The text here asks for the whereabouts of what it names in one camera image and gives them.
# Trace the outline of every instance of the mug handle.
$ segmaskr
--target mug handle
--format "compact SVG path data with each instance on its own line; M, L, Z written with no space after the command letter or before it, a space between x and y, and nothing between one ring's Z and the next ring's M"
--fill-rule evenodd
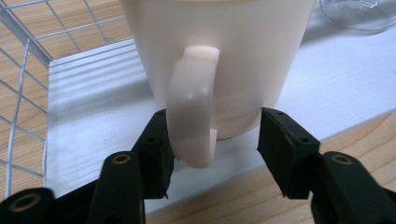
M210 129L213 87L219 50L191 46L170 78L166 122L171 147L178 160L206 168L215 152L217 130Z

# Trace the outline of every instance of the white mug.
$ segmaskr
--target white mug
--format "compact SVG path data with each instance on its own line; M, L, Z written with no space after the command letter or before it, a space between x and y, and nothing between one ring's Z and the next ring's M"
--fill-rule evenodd
M274 107L316 0L120 0L172 149L207 167L216 139Z

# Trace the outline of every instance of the mug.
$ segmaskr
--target mug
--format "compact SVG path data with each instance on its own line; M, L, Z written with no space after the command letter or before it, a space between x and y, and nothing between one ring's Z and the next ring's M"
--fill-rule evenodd
M120 0L171 147L209 166L217 139L274 107L316 0Z

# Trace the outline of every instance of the white wire rack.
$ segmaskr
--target white wire rack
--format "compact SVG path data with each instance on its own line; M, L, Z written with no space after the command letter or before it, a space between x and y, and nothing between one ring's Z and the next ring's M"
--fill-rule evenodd
M65 9L65 4L75 7ZM117 0L0 0L0 185L4 185L5 198L15 191L34 187L29 184L31 178L26 176L40 179L41 184L45 181L46 130L37 130L36 126L46 129L47 99L45 103L38 103L36 98L39 96L29 91L48 92L50 61L128 38L130 34L118 4ZM105 5L112 6L112 13L103 16L107 10ZM66 11L72 16L66 17ZM44 21L42 25L39 22L35 23L38 26L32 25L29 15L35 13L43 13L43 17L49 19L42 20L51 20L55 27L60 28L46 30ZM71 18L77 18L78 22L70 25ZM95 45L84 44L91 42L92 30L95 36L100 37L97 37ZM16 47L20 49L15 50L8 45L13 40L20 42ZM64 42L71 44L65 47ZM22 56L18 56L16 51L22 52ZM40 64L43 69L30 69L30 63ZM21 114L27 121L20 121ZM40 151L30 151L31 145L38 146ZM21 154L25 159L18 159ZM34 155L39 155L41 162L33 160ZM40 163L40 169L36 168L37 163Z

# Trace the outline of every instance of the mug body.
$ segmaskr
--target mug body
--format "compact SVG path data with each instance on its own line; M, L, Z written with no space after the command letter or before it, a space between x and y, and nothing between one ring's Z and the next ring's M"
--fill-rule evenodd
M224 139L258 126L261 108L276 105L316 0L121 3L162 108L173 68L185 48L219 49L210 122L218 139Z

